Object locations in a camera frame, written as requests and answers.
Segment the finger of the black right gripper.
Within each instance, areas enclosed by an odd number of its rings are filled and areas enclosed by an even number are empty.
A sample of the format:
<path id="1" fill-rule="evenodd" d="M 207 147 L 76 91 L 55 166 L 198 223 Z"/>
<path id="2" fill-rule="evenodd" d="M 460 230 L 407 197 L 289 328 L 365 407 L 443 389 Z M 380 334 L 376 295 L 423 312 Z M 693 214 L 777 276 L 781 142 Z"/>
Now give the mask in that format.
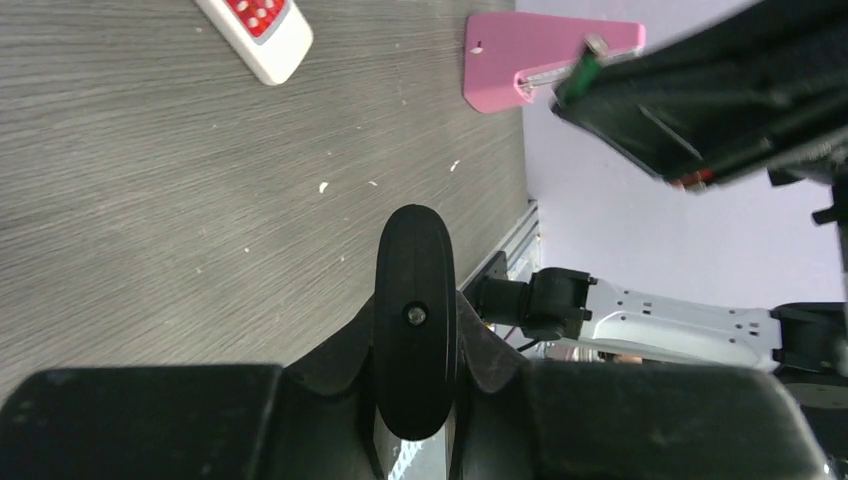
<path id="1" fill-rule="evenodd" d="M 686 189 L 773 172 L 847 171 L 847 5 L 759 1 L 631 60 L 603 65 L 553 113 Z"/>

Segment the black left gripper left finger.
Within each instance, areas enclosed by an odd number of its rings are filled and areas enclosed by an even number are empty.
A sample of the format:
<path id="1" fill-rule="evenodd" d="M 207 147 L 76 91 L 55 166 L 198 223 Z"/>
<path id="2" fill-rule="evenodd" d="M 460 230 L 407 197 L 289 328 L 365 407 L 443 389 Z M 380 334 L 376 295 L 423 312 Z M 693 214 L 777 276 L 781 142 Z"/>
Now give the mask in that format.
<path id="1" fill-rule="evenodd" d="M 56 368 L 1 409 L 5 479 L 374 479 L 373 308 L 294 364 Z"/>

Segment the white remote control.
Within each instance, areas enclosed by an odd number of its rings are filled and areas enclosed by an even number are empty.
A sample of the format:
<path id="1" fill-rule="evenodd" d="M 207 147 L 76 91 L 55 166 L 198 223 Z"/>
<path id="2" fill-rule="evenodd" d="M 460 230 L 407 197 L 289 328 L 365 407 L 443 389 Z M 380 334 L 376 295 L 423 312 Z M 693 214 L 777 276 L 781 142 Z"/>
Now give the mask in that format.
<path id="1" fill-rule="evenodd" d="M 313 31 L 293 0 L 196 0 L 264 85 L 285 83 L 313 44 Z"/>

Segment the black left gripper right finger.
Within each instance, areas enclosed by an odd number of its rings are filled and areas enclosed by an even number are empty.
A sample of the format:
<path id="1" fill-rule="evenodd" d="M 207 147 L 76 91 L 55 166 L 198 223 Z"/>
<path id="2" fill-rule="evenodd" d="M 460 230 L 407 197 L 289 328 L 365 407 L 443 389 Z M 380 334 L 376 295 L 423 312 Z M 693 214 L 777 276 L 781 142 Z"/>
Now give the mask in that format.
<path id="1" fill-rule="evenodd" d="M 773 377 L 709 365 L 532 361 L 457 301 L 467 381 L 453 479 L 825 479 Z"/>

